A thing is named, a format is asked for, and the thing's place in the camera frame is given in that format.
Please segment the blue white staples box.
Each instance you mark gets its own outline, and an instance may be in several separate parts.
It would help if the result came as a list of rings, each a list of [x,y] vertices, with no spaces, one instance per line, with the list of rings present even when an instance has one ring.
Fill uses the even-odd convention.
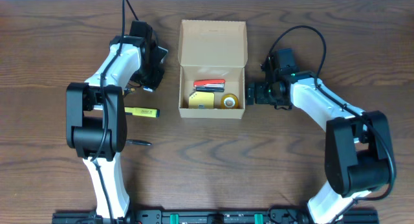
[[[147,92],[150,92],[150,93],[155,91],[154,89],[152,89],[150,87],[147,87],[147,86],[143,86],[142,88],[143,88],[144,91],[147,91]]]

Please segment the yellow clear tape roll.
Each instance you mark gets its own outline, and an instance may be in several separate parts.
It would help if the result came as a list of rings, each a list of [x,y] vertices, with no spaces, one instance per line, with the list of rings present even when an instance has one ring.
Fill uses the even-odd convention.
[[[238,109],[239,100],[234,94],[226,94],[221,98],[221,109]]]

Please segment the orange black correction tape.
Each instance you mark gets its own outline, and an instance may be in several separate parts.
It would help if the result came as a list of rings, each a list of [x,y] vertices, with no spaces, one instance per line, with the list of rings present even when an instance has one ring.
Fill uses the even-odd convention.
[[[126,87],[123,90],[123,95],[126,96],[126,95],[128,95],[130,93],[134,93],[135,91],[136,91],[136,89],[134,87]]]

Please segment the yellow highlighter marker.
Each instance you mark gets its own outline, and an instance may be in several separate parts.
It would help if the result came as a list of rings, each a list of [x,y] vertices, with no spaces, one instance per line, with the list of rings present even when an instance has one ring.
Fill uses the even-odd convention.
[[[143,107],[125,107],[126,115],[137,117],[158,118],[160,116],[159,109],[143,108]]]

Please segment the red stapler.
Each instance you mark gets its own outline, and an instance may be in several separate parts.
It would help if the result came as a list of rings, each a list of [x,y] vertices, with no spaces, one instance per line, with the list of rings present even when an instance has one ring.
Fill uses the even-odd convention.
[[[196,91],[222,93],[225,87],[224,79],[197,80],[193,86]]]

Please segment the brown cardboard box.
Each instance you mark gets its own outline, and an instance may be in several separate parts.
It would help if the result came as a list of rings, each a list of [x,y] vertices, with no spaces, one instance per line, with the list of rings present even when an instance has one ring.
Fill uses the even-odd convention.
[[[241,119],[245,104],[245,66],[248,61],[244,21],[183,20],[178,49],[180,65],[179,113],[182,118]],[[197,80],[224,79],[222,93],[215,95],[213,109],[190,109],[188,100]],[[226,94],[238,97],[238,109],[221,109]]]

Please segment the yellow spiral notepad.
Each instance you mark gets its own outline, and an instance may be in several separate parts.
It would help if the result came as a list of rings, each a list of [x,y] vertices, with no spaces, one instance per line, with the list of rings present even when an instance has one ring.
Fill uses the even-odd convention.
[[[188,100],[190,109],[213,109],[215,95],[211,92],[195,91]]]

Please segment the black pen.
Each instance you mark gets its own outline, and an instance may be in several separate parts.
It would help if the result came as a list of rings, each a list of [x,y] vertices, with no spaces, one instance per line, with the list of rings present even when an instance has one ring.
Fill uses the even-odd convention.
[[[135,139],[127,139],[127,143],[129,144],[135,144],[135,145],[141,145],[141,146],[151,146],[152,143],[144,140],[135,140]]]

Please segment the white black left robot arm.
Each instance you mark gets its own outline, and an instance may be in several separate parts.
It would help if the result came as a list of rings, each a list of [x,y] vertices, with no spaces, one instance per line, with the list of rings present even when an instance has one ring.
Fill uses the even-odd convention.
[[[130,82],[154,91],[163,75],[160,65],[168,50],[155,40],[117,36],[98,70],[82,83],[66,90],[66,138],[91,176],[96,210],[77,223],[132,223],[120,154],[127,142],[124,96]]]

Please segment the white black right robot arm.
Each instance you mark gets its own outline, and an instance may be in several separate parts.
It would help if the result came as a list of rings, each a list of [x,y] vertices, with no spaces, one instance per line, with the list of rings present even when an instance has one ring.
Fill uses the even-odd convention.
[[[365,223],[372,213],[352,207],[386,198],[397,169],[387,117],[348,104],[312,73],[290,73],[248,86],[248,104],[297,107],[325,132],[327,181],[304,209],[269,211],[271,223]]]

